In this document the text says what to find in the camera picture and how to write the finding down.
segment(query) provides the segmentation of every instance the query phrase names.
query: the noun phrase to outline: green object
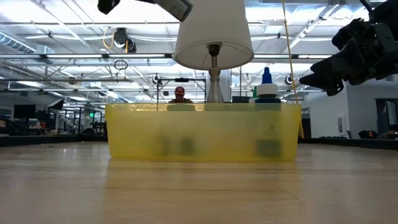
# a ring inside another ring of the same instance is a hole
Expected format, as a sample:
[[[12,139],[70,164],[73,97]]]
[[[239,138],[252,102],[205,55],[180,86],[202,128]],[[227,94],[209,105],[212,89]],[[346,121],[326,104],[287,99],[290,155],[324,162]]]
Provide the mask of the green object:
[[[257,98],[257,87],[256,86],[254,87],[254,90],[253,90],[253,98]]]

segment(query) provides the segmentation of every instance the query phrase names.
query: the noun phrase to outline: white lampshade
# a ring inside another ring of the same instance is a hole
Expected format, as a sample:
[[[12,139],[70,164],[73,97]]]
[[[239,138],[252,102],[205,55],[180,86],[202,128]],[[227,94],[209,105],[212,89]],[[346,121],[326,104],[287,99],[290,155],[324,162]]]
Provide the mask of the white lampshade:
[[[244,0],[191,0],[193,9],[180,25],[174,60],[184,67],[210,70],[207,44],[221,42],[217,69],[242,66],[253,59]]]

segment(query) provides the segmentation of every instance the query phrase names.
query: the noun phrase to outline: lamp base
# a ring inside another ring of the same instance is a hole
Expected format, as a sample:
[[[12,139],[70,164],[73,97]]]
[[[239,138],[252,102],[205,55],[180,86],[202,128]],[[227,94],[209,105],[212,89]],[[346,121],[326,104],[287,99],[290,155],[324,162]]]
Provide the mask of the lamp base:
[[[207,103],[224,103],[220,88],[220,71],[212,69],[210,73],[210,89],[207,95]]]

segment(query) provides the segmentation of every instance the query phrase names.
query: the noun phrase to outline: ceiling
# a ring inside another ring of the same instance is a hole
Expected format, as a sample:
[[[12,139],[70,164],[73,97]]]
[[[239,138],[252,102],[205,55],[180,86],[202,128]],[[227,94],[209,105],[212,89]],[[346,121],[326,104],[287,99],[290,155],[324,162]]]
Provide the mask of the ceiling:
[[[33,49],[40,49],[42,52],[46,46],[47,52],[56,54],[106,54],[107,52],[120,54],[123,53],[121,49],[114,45],[108,49],[103,42],[111,45],[111,34],[117,27],[125,27],[128,35],[136,43],[138,54],[174,53],[179,23],[169,13],[154,4],[123,0],[108,15],[104,15],[97,10],[96,0],[45,0],[42,1],[44,9],[33,3],[34,1],[2,0],[0,2],[0,33]],[[280,1],[246,0],[245,3],[255,54],[286,54],[284,13]],[[339,29],[349,24],[354,18],[368,18],[364,7],[359,1],[354,0],[286,0],[286,3],[287,24],[293,54],[335,54],[338,50],[331,44],[331,38]],[[0,45],[0,54],[20,54],[20,52]],[[100,87],[151,89],[153,88],[152,78],[155,74],[162,78],[202,78],[202,75],[206,75],[206,71],[193,71],[174,63],[172,59],[151,60],[150,63],[145,59],[128,61],[131,66],[121,71],[118,77],[126,77],[132,82],[103,82]],[[47,65],[46,72],[45,66],[37,64],[34,60],[12,59],[6,61],[8,64],[3,69],[9,70],[12,67],[24,70],[3,71],[0,76],[38,78],[51,74],[51,78],[110,79],[114,78],[118,72],[113,67],[113,60],[108,61],[109,63],[99,60],[77,60],[77,62],[81,64],[73,64],[71,60],[54,60],[53,64]],[[296,77],[308,75],[314,62],[316,61],[294,62],[294,75]],[[233,87],[233,95],[239,94],[240,87],[243,90],[251,90],[253,86],[260,84],[264,67],[270,68],[274,82],[280,86],[280,89],[291,89],[291,86],[286,86],[284,83],[284,78],[290,74],[288,60],[256,60],[242,66],[242,74],[245,75],[247,82],[242,82],[241,85],[237,83]],[[234,68],[231,74],[237,76],[240,71]],[[173,89],[178,85],[181,84],[170,82],[167,88]],[[190,82],[184,85],[189,89],[198,90],[187,93],[187,98],[202,99],[204,97],[198,84]],[[68,83],[46,83],[46,86],[58,89],[87,88],[81,83],[73,86]],[[95,92],[85,93],[85,98],[108,100],[96,94]],[[150,94],[143,92],[124,91],[116,94],[120,96],[117,100],[123,98],[128,101],[153,101]]]

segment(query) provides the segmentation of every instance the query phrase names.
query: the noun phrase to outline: cable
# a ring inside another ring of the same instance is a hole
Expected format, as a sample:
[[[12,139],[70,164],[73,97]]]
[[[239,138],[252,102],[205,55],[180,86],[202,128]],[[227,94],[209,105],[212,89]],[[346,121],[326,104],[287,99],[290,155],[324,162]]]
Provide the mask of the cable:
[[[287,41],[287,50],[289,51],[289,63],[290,63],[290,76],[292,77],[292,86],[293,86],[293,91],[294,91],[294,98],[296,100],[296,104],[299,103],[299,100],[297,99],[297,90],[296,90],[296,84],[294,81],[294,73],[293,73],[293,61],[292,61],[292,51],[290,49],[290,40],[289,40],[289,31],[287,28],[287,20],[286,20],[286,8],[285,8],[285,0],[282,0],[282,6],[284,10],[284,17],[285,17],[285,31],[286,31],[286,41]],[[300,132],[301,132],[301,137],[304,138],[304,130],[303,130],[303,124],[300,122]]]
[[[369,12],[369,21],[373,21],[374,18],[374,13],[371,5],[366,1],[366,0],[359,0],[363,6],[365,6],[365,9],[368,10]]]
[[[104,36],[103,36],[103,38],[102,38],[102,42],[104,43],[104,46],[105,46],[107,49],[111,49],[111,48],[113,47],[114,32],[113,32],[113,34],[112,34],[112,44],[111,44],[111,46],[109,47],[109,46],[106,45],[106,43],[105,43],[105,34],[106,34],[106,30],[107,30],[107,29],[108,29],[108,28],[105,27],[105,31],[104,31]]]

